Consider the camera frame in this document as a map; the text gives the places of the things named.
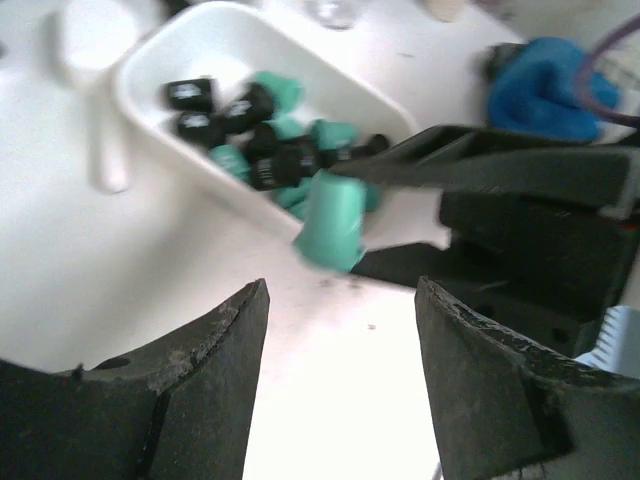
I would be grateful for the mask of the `teal coffee capsule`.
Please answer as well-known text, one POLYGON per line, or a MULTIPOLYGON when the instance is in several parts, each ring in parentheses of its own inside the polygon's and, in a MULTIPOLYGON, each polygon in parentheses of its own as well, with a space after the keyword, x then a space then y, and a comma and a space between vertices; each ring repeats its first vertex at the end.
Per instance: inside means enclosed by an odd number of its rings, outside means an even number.
POLYGON ((208 152, 208 157, 229 175, 250 183, 250 164, 237 147, 229 144, 217 146, 208 152))
POLYGON ((311 179, 304 178, 297 187, 285 187, 274 190, 273 202, 297 219, 304 221, 308 213, 307 197, 311 188, 311 179))
POLYGON ((374 184, 368 184, 365 194, 365 212, 373 213, 379 209, 382 201, 381 187, 374 184))
POLYGON ((350 272, 364 256, 366 193, 361 180, 319 171, 311 181, 303 227, 293 241, 297 252, 322 269, 350 272))
POLYGON ((321 151, 352 145, 359 138, 359 132, 353 124, 324 119, 315 120, 311 124, 309 134, 321 151))
POLYGON ((303 101, 305 90, 302 83, 291 77, 270 71, 259 71, 253 81, 263 86, 274 101, 277 114, 293 112, 303 101))

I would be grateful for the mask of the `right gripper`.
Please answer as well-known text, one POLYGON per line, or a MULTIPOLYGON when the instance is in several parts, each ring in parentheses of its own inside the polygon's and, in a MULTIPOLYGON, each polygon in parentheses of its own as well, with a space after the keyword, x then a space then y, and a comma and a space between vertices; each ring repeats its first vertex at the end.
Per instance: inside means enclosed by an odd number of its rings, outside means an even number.
POLYGON ((567 357, 591 350, 639 254, 639 136, 588 144, 458 125, 429 128, 332 172, 437 188, 451 242, 370 251, 353 273, 428 278, 476 312, 567 357))

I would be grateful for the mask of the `black coffee capsule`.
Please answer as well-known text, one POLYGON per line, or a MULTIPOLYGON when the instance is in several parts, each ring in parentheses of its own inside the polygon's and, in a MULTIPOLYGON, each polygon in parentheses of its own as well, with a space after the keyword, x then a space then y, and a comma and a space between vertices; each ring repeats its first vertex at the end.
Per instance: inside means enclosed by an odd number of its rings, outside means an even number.
POLYGON ((243 146, 243 154, 250 163, 272 156, 279 148, 277 130, 269 123, 261 122, 253 130, 251 138, 243 146))
POLYGON ((204 112, 182 112, 177 117, 175 130, 182 140, 205 149, 224 145, 227 139, 221 121, 204 112))
POLYGON ((253 163, 248 183, 258 191, 295 188, 319 170, 319 151, 312 143, 289 142, 253 163))
POLYGON ((218 107, 218 84, 209 77, 167 82, 161 87, 165 104, 176 111, 214 113, 218 107))
POLYGON ((383 134, 372 135, 363 145, 350 150, 351 159, 370 158, 390 148, 389 139, 383 134))
POLYGON ((262 84, 251 82, 243 95, 234 99, 222 114, 224 131, 239 135, 256 124, 269 120, 275 112, 276 103, 271 92, 262 84))

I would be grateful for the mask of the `blue cloth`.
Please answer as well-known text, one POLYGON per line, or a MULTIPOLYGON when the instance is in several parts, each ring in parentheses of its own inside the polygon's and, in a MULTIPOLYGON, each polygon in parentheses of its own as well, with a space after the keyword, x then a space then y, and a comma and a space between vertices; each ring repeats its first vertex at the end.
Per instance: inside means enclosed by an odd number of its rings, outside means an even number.
POLYGON ((579 143, 597 140, 600 120, 582 107, 574 93, 575 77, 585 59, 583 48, 558 37, 493 46, 484 66, 488 124, 579 143))

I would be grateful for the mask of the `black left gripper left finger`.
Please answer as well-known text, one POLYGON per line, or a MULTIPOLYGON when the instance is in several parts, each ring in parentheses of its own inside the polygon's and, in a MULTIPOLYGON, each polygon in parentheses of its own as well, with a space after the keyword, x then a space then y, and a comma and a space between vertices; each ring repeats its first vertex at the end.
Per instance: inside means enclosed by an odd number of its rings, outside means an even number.
POLYGON ((5 479, 239 479, 270 298, 253 281, 88 370, 1 364, 5 479))

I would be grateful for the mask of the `white plastic scoop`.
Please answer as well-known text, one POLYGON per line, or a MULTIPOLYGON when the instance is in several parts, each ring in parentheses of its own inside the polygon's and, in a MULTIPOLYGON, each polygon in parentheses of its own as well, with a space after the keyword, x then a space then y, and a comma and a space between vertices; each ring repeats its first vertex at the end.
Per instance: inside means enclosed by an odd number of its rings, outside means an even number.
POLYGON ((55 33, 61 70, 87 108, 90 179, 104 193, 121 193, 129 188, 130 167, 113 74, 139 40, 136 16, 121 1, 65 1, 55 33))

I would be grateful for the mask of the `white storage basket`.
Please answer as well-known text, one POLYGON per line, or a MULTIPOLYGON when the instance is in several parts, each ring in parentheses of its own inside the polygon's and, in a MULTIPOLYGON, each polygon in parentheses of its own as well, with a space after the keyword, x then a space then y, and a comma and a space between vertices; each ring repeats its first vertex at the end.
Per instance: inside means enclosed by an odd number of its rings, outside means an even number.
POLYGON ((394 141, 419 130, 409 112, 363 74, 320 56, 302 35, 308 27, 302 16, 280 9, 207 2, 170 20, 117 72, 115 96, 131 130, 136 180, 174 183, 180 200, 175 230, 206 251, 284 248, 301 223, 170 131, 171 115, 160 100, 164 83, 210 75, 230 100, 253 73, 268 70, 302 82, 305 94, 295 114, 300 121, 351 121, 364 134, 382 133, 394 141))

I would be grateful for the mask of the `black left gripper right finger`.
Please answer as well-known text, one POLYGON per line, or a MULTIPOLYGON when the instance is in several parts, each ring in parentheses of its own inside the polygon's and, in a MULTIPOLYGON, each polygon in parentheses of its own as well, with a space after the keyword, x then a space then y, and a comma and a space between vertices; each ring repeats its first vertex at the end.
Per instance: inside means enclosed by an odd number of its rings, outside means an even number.
POLYGON ((544 347, 427 278, 415 310, 445 478, 638 478, 638 380, 544 347))

